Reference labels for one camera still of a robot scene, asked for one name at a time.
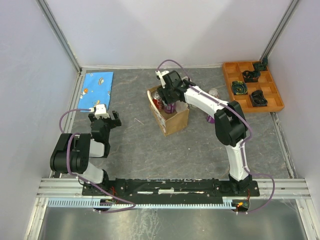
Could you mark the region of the red soda can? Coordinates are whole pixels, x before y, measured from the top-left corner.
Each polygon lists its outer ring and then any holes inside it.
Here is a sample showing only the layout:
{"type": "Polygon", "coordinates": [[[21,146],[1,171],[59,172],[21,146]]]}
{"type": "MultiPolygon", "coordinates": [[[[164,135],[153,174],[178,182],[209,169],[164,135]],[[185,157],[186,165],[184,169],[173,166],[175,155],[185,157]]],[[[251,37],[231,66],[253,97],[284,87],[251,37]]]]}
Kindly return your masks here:
{"type": "Polygon", "coordinates": [[[151,94],[151,96],[152,96],[152,101],[153,101],[155,107],[156,107],[159,111],[163,110],[163,109],[164,109],[164,104],[163,104],[163,101],[162,101],[159,93],[158,93],[157,91],[154,91],[154,92],[151,94]]]}

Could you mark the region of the brown paper bag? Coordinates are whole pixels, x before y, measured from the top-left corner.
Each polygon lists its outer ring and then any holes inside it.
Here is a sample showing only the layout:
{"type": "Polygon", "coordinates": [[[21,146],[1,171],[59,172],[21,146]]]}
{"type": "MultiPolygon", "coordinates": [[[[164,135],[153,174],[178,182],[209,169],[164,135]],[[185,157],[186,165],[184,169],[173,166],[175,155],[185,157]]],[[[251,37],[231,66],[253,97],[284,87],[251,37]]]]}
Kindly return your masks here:
{"type": "Polygon", "coordinates": [[[154,86],[146,91],[149,108],[164,136],[174,134],[186,128],[189,119],[189,106],[187,103],[178,101],[173,113],[166,113],[163,109],[158,110],[153,102],[152,94],[159,86],[154,86]]]}

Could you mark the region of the silver soda can front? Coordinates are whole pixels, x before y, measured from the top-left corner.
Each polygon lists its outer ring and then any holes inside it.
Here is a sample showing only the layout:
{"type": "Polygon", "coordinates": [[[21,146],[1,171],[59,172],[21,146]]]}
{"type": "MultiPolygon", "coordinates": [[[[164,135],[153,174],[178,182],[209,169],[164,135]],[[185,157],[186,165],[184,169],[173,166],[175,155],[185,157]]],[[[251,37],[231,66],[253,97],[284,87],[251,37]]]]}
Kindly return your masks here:
{"type": "Polygon", "coordinates": [[[211,88],[208,91],[208,94],[210,94],[211,96],[213,96],[215,98],[218,98],[218,99],[220,98],[219,91],[216,88],[211,88]]]}

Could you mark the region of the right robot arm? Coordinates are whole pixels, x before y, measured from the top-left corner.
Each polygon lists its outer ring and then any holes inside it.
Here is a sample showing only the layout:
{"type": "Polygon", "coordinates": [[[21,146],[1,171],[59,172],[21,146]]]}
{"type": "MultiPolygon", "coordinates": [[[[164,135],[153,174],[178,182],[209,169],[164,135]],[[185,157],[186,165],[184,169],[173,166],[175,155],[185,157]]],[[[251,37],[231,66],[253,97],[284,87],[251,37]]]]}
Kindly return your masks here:
{"type": "Polygon", "coordinates": [[[237,101],[227,102],[203,91],[177,71],[155,72],[161,86],[157,88],[165,104],[184,102],[196,106],[214,119],[215,135],[225,145],[229,161],[229,189],[236,196],[247,191],[252,176],[247,169],[245,142],[249,125],[237,101]]]}

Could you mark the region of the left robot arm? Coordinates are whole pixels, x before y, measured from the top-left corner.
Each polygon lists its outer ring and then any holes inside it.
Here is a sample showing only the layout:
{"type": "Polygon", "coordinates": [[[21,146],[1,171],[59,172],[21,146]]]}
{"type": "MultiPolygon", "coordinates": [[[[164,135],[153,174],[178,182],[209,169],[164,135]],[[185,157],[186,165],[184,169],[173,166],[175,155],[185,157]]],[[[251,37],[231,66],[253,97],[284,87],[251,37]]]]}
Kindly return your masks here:
{"type": "Polygon", "coordinates": [[[81,133],[71,138],[70,133],[62,133],[50,157],[50,168],[61,174],[76,175],[85,182],[93,183],[99,195],[106,195],[111,189],[107,172],[90,163],[90,158],[107,158],[110,153],[110,132],[120,127],[122,122],[117,111],[98,116],[90,113],[91,133],[81,133]]]}

